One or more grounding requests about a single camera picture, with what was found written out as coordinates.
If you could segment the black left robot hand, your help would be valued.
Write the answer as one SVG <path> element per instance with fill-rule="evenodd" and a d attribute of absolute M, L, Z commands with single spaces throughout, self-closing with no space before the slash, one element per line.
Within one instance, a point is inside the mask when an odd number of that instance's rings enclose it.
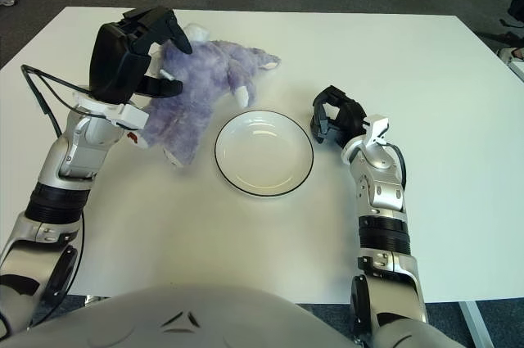
<path fill-rule="evenodd" d="M 154 43 L 170 41 L 180 52 L 192 54 L 192 46 L 178 24 L 174 11 L 158 6 L 133 9 L 117 22 L 100 27 L 89 67 L 89 91 L 93 98 L 122 104 L 136 93 L 151 98 L 179 95 L 179 80 L 146 75 L 151 64 L 149 50 Z"/>

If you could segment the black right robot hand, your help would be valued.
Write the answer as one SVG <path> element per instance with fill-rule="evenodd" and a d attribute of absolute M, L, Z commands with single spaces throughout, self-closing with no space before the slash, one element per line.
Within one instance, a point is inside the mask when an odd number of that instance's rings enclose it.
<path fill-rule="evenodd" d="M 339 109 L 334 119 L 328 117 L 324 107 L 326 104 Z M 344 147 L 351 139 L 365 134 L 364 109 L 340 89 L 332 85 L 325 88 L 314 99 L 312 106 L 314 113 L 309 126 L 316 142 L 327 140 Z"/>

